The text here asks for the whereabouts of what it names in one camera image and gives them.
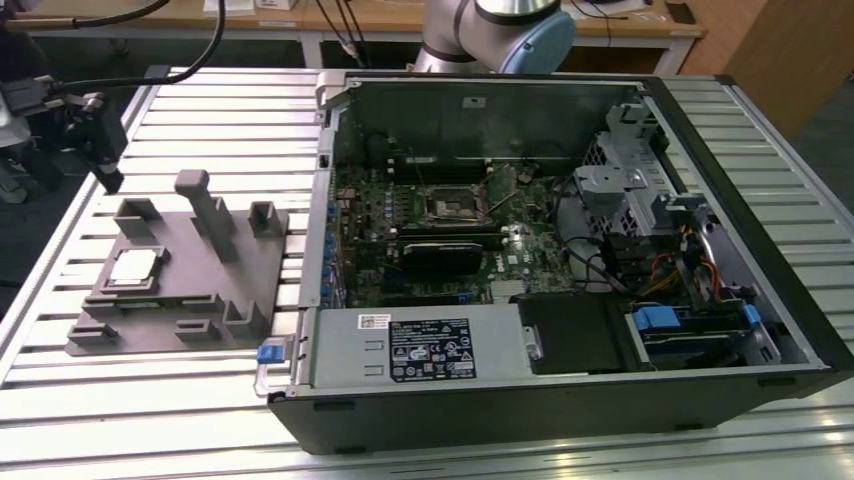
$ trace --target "floor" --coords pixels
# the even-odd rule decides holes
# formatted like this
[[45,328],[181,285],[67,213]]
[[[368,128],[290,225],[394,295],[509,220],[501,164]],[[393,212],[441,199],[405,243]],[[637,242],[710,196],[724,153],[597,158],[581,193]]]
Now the floor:
[[[131,40],[125,52],[122,44],[106,40],[39,39],[54,68],[54,75],[65,81],[105,76],[139,76],[150,65],[189,65],[205,50],[206,42],[185,40]],[[384,44],[370,46],[374,66],[402,68],[416,59],[418,45]],[[327,64],[333,68],[354,67],[353,60],[331,42],[325,45]],[[210,62],[223,67],[303,67],[302,50],[295,42],[227,41]],[[115,113],[133,96],[133,90],[115,92]],[[849,82],[817,116],[809,128],[793,142],[819,175],[845,204],[854,209],[854,83]],[[71,171],[79,167],[65,165]],[[73,175],[58,191],[34,188],[27,203],[0,203],[0,317],[17,290],[3,286],[21,283],[39,258],[54,229],[83,177]]]

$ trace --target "cpu holder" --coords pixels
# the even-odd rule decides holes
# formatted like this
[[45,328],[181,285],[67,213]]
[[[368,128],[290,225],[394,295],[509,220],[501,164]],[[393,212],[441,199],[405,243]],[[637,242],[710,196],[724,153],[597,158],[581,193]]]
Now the cpu holder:
[[126,199],[122,230],[83,314],[74,356],[257,348],[269,336],[289,214],[273,202],[230,212],[205,170],[183,170],[175,192],[191,212]]

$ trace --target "aluminum table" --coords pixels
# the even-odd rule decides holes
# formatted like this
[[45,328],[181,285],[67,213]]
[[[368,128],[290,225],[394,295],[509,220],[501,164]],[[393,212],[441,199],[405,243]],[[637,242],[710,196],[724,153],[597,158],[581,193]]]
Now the aluminum table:
[[[854,383],[776,402],[716,429],[314,457],[253,389],[255,351],[71,357],[81,313],[118,227],[123,197],[189,210],[185,168],[211,172],[233,209],[291,212],[275,332],[295,330],[319,126],[317,70],[209,68],[139,90],[125,115],[127,180],[105,196],[90,177],[0,324],[0,478],[377,479],[851,478]],[[854,345],[854,221],[736,87],[666,79],[718,161],[843,337]],[[697,181],[676,156],[689,186]]]

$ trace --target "power supply label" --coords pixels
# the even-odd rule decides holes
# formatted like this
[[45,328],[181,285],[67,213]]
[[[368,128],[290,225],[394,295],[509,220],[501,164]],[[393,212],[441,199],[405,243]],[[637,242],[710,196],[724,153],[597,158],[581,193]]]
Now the power supply label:
[[468,318],[389,322],[389,346],[398,383],[478,377]]

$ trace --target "green circuit board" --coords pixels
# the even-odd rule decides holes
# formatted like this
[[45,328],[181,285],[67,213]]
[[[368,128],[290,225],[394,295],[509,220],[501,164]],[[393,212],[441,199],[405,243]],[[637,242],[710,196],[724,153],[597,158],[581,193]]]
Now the green circuit board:
[[[556,177],[537,177],[518,164],[497,165],[476,185],[397,185],[380,170],[339,175],[347,307],[398,306],[397,299],[414,298],[425,305],[497,303],[493,287],[512,281],[504,285],[518,293],[572,289],[549,219],[556,183]],[[414,280],[400,266],[400,242],[390,232],[458,222],[501,229],[501,245],[485,250],[477,274]]]

